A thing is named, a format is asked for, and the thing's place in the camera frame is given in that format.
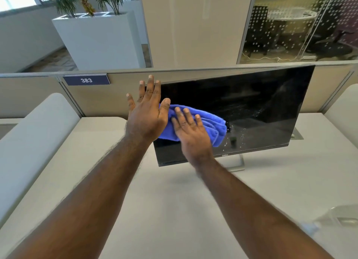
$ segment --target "person's left arm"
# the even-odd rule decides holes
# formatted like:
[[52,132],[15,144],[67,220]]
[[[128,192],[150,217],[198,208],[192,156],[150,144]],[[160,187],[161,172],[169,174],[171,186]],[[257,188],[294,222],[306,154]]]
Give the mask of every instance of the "person's left arm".
[[170,100],[159,108],[160,82],[140,82],[137,105],[130,94],[122,140],[8,258],[98,258],[121,210],[138,166],[168,122]]

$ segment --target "yellow plant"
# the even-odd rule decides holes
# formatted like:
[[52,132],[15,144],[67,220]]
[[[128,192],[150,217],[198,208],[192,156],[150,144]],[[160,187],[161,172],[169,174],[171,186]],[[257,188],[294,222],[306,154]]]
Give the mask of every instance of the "yellow plant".
[[96,10],[92,7],[92,5],[87,0],[80,0],[80,2],[83,5],[84,11],[93,17]]

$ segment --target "hand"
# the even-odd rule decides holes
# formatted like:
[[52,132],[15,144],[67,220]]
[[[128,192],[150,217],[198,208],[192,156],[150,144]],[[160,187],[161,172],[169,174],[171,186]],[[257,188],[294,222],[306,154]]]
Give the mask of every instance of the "hand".
[[179,107],[175,108],[177,118],[172,118],[174,130],[181,141],[181,150],[196,169],[215,162],[213,149],[208,133],[199,115],[195,115],[195,121],[188,108],[181,112]]
[[160,102],[160,81],[155,82],[150,75],[145,91],[144,81],[139,82],[139,99],[137,105],[133,97],[127,94],[129,116],[126,125],[126,136],[146,143],[148,146],[163,132],[168,123],[170,99]]

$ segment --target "computer monitor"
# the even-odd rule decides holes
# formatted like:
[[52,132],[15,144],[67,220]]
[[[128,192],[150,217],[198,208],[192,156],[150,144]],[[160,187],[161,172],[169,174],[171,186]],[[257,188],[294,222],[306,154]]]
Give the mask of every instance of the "computer monitor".
[[[215,157],[288,146],[315,66],[163,83],[161,98],[215,114],[227,134]],[[159,166],[187,162],[180,142],[154,142]]]

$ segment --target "forearm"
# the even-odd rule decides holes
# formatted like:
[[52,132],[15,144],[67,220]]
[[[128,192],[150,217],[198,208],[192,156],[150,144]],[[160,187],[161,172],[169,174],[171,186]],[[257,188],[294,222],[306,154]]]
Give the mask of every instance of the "forearm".
[[216,161],[197,171],[250,259],[332,259],[292,221]]
[[9,258],[97,258],[148,146],[124,137]]

